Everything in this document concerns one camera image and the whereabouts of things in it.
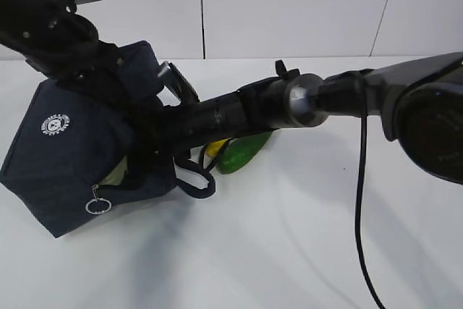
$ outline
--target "green cucumber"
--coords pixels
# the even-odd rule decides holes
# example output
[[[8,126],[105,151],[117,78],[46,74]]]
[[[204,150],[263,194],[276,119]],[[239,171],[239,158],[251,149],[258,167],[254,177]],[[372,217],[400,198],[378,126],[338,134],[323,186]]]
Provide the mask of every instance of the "green cucumber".
[[[222,174],[232,174],[240,170],[251,162],[271,135],[272,132],[266,132],[233,140],[217,163],[217,170]]]

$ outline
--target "black strap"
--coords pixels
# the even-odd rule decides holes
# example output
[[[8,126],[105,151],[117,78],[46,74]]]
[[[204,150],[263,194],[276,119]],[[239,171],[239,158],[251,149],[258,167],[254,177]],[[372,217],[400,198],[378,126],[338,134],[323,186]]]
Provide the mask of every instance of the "black strap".
[[[188,182],[177,179],[177,185],[185,191],[190,197],[197,199],[209,198],[216,192],[216,181],[212,174],[205,170],[198,163],[191,161],[187,156],[177,156],[175,157],[175,164],[182,169],[185,169],[189,172],[193,172],[201,175],[208,181],[208,186],[200,189],[197,188]]]

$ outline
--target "robotic arm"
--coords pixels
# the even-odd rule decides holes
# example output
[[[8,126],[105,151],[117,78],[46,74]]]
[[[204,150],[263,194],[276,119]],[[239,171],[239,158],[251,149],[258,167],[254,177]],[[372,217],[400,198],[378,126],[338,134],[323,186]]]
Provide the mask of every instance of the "robotic arm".
[[[463,184],[462,52],[325,80],[277,62],[276,77],[204,102],[164,63],[158,76],[182,103],[146,117],[130,106],[117,78],[118,48],[75,14],[76,4],[88,1],[96,0],[0,0],[0,43],[63,88],[127,111],[154,148],[178,153],[227,137],[317,127],[330,115],[360,117],[365,89],[368,114],[381,117],[389,141],[399,140],[428,173]]]

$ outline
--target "bag logo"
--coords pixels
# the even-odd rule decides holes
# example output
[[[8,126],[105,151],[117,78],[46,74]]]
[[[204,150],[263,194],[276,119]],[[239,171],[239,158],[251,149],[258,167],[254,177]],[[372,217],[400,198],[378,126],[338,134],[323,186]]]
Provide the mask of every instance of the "bag logo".
[[[53,115],[42,124],[42,133],[45,135],[57,135],[68,128],[71,119],[67,115]]]

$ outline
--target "white tabletop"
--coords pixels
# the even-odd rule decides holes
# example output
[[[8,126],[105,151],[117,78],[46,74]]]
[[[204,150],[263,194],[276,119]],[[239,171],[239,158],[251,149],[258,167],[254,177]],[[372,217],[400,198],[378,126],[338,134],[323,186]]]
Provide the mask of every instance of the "white tabletop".
[[[328,76],[408,58],[286,59]],[[273,76],[273,60],[176,61],[202,99]],[[0,62],[3,158],[42,77]],[[172,101],[162,93],[165,101]],[[0,308],[375,308],[354,243],[360,121],[278,131],[217,193],[115,208],[55,240],[0,188]],[[461,308],[463,191],[416,167],[369,121],[362,230],[387,308]]]

